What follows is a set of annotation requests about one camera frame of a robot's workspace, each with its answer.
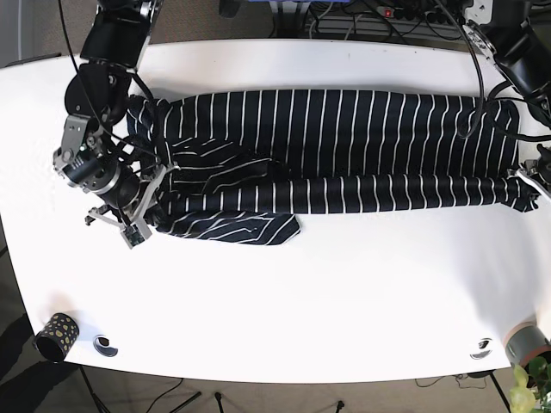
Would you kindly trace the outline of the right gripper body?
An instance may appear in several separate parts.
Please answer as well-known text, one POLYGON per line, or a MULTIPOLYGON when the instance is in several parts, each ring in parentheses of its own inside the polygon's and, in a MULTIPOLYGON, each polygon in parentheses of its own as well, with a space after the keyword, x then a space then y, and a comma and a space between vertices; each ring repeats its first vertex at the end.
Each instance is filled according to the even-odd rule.
POLYGON ((119 163, 105 186, 99 187, 99 178, 88 181, 84 192, 95 194, 104 204, 88 211, 85 224, 102 221, 115 226, 129 249, 143 243, 152 235, 145 213, 156 205, 155 193, 174 170, 178 170, 176 163, 161 164, 154 166, 150 175, 140 177, 130 166, 119 163))

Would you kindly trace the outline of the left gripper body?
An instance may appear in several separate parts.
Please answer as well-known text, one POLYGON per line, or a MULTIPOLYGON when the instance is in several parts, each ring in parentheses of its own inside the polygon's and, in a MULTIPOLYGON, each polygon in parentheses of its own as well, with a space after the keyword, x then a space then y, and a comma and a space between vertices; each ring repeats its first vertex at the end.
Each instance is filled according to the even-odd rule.
POLYGON ((550 203, 550 147, 537 146, 537 157, 522 160, 507 170, 509 177, 517 178, 539 198, 550 203))

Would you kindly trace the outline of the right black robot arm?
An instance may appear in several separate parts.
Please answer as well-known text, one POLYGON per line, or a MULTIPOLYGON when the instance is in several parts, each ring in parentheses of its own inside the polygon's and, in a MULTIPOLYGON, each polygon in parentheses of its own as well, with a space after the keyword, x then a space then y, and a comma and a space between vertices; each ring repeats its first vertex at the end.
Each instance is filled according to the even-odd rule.
POLYGON ((157 204, 156 193, 173 170, 153 95, 138 69, 162 9, 160 1, 100 1, 93 26, 74 64, 65 91, 67 118, 60 147, 53 153, 55 171, 69 186, 102 199, 85 223, 115 226, 129 248, 152 231, 146 213, 157 204), (127 113, 128 91, 136 83, 152 112, 148 136, 117 136, 113 128, 127 113))

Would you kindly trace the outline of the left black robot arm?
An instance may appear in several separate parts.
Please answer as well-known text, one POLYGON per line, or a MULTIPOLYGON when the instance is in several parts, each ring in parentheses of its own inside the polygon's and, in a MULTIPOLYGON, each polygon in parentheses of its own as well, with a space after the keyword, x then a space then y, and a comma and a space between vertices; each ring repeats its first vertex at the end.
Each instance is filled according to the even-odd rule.
MULTIPOLYGON (((550 50, 531 27, 529 14, 532 1, 465 1, 461 14, 466 34, 490 59, 504 81, 495 86, 486 98, 488 109, 498 108, 498 94, 512 87, 526 105, 532 119, 550 131, 550 50)), ((529 136, 498 126, 496 132, 517 142, 537 144, 539 157, 529 160, 512 176, 531 187, 550 203, 550 133, 529 136)))

